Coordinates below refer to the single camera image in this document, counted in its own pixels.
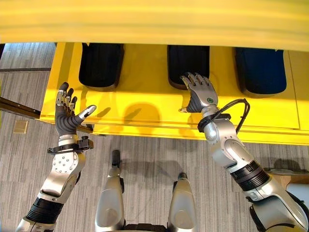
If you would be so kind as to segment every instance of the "robot finger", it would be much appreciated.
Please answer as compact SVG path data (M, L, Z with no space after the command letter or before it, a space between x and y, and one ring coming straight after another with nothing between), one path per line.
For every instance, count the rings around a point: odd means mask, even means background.
M70 111L71 111L71 114L74 116L75 114L74 114L74 111L75 111L75 104L76 104L76 101L77 101L77 97L75 96L73 99L72 99L72 101L71 101L71 103L70 103Z
M204 77L204 80L208 86L208 89L210 89L211 91L215 91L211 81L207 77Z
M185 86L187 87L187 89L190 89L191 86L193 86L191 81L187 77L181 76L180 78L183 80L183 82L184 82Z
M199 84L199 81L197 80L197 78L192 74L192 73L187 73L187 76L189 77L190 81L192 82L192 84L194 86Z
M69 107L73 92L74 92L74 89L72 89L72 88L70 88L69 91L67 92L66 101L65 101L65 104L66 104L67 107Z
M181 113L188 113L187 107L179 109L179 112L181 112Z
M64 82L57 93L57 98L56 98L56 104L57 106L63 106L63 103L65 102L65 97L67 94L67 89L69 87L69 84L67 82Z
M79 117L81 120L85 120L85 118L91 115L96 110L96 108L97 107L95 105L90 105L81 111L76 117Z
M199 83L200 83L201 85L205 85L205 84L206 84L204 78L203 78L202 75L200 75L199 73L195 73L195 77L197 78L197 80L199 81Z

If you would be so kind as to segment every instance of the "silver robotic arm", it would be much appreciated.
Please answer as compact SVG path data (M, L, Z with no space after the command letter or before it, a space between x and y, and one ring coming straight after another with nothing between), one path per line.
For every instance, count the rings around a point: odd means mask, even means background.
M87 136L78 140L76 128L95 111L91 105L74 114L77 98L71 99L68 83L63 83L56 97L55 125L59 134L58 147L49 148L54 155L52 170L46 178L28 214L20 221L16 232L52 232L64 203L79 180L85 165L83 151L93 148Z
M181 77L191 93L189 105L181 112L202 113L200 132L205 133L215 162L224 167L252 202L250 214L261 232L309 231L308 209L268 175L238 139L230 116L217 108L218 97L208 78L198 73ZM247 103L244 99L237 101Z

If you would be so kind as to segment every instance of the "yellow shelf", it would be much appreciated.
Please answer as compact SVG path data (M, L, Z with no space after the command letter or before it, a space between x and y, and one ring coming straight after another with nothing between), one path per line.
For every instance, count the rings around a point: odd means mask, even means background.
M59 41L309 51L309 2L0 1L0 43Z
M59 86L66 81L78 97L76 112L90 104L98 107L86 120L86 123L95 124L94 133L204 137L196 129L200 114L178 112L188 103L190 96L188 91L175 89L168 83L166 45L125 44L120 82L113 92L93 91L79 82L81 53L81 43L58 43L40 120L53 123L55 96ZM219 107L244 98L237 86L234 49L211 47L210 58L211 81L219 95ZM309 145L306 120L309 82L304 76L309 71L305 65L302 68L297 65L308 60L307 53L284 53L287 89L264 99L247 98L251 111L239 133L241 139ZM234 125L238 124L242 111L241 105L228 111Z

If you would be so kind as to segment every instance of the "robot forearm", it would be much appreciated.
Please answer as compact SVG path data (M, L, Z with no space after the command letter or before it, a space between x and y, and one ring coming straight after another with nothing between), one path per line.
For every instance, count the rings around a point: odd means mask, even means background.
M64 135L59 146L77 144L77 135ZM52 232L64 203L73 190L85 165L85 155L79 152L55 154L52 170L17 232Z
M217 109L203 114L213 114ZM282 186L254 160L238 139L235 128L228 118L216 119L204 128L215 162L224 167L242 188L246 198L253 203L251 216L261 231L278 224L290 224L302 231L308 230L303 209Z

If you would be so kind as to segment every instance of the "black wire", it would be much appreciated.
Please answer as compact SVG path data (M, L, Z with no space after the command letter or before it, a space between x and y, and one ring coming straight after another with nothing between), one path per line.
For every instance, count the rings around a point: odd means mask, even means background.
M222 107L219 111L217 111L215 113L215 116L208 121L207 124L213 122L222 112L224 112L225 110L227 110L228 108L238 104L238 103L244 103L245 104L245 107L244 107L244 111L243 111L243 114L241 116L241 120L239 122L239 124L237 125L236 127L236 134L239 132L243 122L245 121L249 111L250 111L250 104L249 102L247 102L247 100L244 98L244 99L236 99L236 100L233 100L231 102L229 102L228 104L226 104L224 107Z

